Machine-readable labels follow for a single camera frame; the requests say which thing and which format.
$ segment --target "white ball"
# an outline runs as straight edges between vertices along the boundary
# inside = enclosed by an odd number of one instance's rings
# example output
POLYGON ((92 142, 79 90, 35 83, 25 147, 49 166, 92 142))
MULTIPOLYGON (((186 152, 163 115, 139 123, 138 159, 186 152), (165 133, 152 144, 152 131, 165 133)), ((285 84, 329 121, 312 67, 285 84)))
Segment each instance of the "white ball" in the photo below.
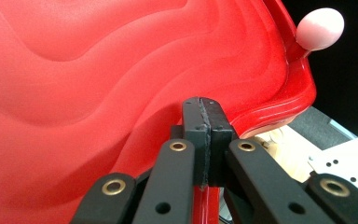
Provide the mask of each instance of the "white ball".
POLYGON ((296 41, 304 49, 325 49, 336 43, 344 30, 344 19, 332 8, 320 8, 305 16, 297 27, 296 41))

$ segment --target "screw hole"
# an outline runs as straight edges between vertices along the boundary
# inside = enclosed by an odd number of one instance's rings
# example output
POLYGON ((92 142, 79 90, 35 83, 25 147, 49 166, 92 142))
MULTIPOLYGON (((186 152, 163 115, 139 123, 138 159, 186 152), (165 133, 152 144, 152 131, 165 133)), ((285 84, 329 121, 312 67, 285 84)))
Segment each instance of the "screw hole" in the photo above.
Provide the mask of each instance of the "screw hole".
POLYGON ((296 214, 300 214, 300 215, 305 214, 304 207, 298 203, 289 203, 289 209, 296 214))
POLYGON ((168 203, 159 203, 156 205, 156 212, 159 214, 167 214, 171 211, 171 206, 168 203))
POLYGON ((341 192, 342 191, 342 188, 339 185, 335 184, 335 183, 328 183, 327 187, 332 189, 333 191, 336 191, 336 192, 341 192))
POLYGON ((187 145, 185 143, 174 142, 174 143, 170 144, 170 149, 172 149, 174 151, 183 151, 186 148, 187 148, 187 145))
POLYGON ((126 182, 120 179, 107 181, 102 188, 105 195, 112 196, 121 193, 126 188, 126 182))
POLYGON ((321 187, 325 191, 338 197, 348 197, 351 193, 345 185, 334 179, 322 179, 321 187))
POLYGON ((255 150, 255 146, 253 144, 247 143, 247 142, 239 142, 238 148, 243 151, 253 151, 255 150))

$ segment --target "black metal bracket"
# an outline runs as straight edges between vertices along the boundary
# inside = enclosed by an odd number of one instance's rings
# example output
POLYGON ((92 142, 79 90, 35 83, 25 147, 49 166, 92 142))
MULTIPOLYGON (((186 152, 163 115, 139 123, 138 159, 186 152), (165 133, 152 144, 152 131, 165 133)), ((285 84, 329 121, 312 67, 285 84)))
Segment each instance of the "black metal bracket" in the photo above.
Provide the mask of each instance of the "black metal bracket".
POLYGON ((193 187, 225 188, 235 223, 358 223, 358 189, 333 175, 302 188, 257 142, 238 139, 216 101, 183 102, 154 168, 99 179, 71 223, 191 223, 193 187))

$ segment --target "wavy surface pattern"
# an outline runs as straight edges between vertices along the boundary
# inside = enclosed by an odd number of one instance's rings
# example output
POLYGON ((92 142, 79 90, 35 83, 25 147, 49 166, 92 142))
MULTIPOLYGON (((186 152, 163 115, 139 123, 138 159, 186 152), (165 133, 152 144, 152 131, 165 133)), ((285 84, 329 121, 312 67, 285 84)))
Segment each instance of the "wavy surface pattern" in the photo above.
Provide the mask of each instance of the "wavy surface pattern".
POLYGON ((98 177, 153 165, 186 98, 230 115, 286 75, 259 0, 0 0, 0 223, 67 223, 98 177))

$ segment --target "white surface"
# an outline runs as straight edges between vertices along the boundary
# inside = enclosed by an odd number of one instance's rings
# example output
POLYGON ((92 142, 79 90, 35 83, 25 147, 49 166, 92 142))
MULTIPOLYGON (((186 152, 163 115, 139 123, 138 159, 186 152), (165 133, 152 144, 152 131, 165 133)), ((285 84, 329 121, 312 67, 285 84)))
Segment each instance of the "white surface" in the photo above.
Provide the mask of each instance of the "white surface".
POLYGON ((336 43, 344 30, 344 19, 332 8, 320 8, 305 16, 297 27, 296 41, 304 49, 315 51, 336 43))
POLYGON ((340 176, 358 188, 358 138, 311 154, 309 163, 317 174, 340 176))
POLYGON ((269 155, 280 164, 293 179, 304 182, 310 178, 312 167, 308 164, 310 154, 321 150, 289 126, 258 134, 265 141, 261 144, 269 155))

